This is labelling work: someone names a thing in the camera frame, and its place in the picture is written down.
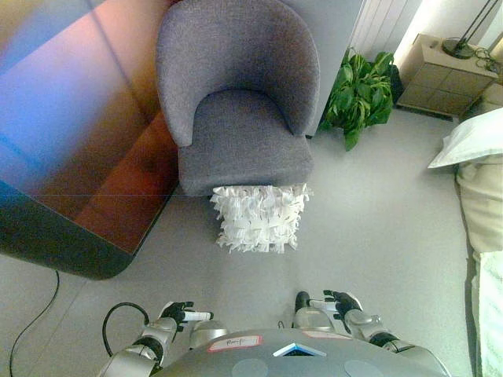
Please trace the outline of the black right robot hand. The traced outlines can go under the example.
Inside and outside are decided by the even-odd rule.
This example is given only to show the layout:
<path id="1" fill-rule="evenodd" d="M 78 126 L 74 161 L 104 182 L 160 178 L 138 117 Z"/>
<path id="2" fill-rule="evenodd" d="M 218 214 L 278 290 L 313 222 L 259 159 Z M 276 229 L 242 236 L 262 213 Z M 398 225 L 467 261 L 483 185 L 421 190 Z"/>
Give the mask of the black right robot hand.
<path id="1" fill-rule="evenodd" d="M 350 310 L 363 310 L 359 300 L 350 292 L 323 290 L 323 295 L 323 299 L 310 298 L 309 306 L 331 313 L 337 320 L 343 320 Z"/>

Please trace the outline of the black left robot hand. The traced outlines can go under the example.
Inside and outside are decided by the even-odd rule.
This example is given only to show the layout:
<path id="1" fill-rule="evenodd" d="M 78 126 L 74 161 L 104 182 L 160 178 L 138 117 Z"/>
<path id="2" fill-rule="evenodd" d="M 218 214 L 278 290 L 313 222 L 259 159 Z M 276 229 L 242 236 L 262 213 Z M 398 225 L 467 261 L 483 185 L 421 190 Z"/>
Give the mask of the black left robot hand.
<path id="1" fill-rule="evenodd" d="M 183 324 L 190 321 L 212 320 L 212 312 L 197 311 L 193 309 L 194 302 L 168 302 L 161 310 L 159 318 L 169 317 L 175 320 L 177 332 L 184 330 Z"/>

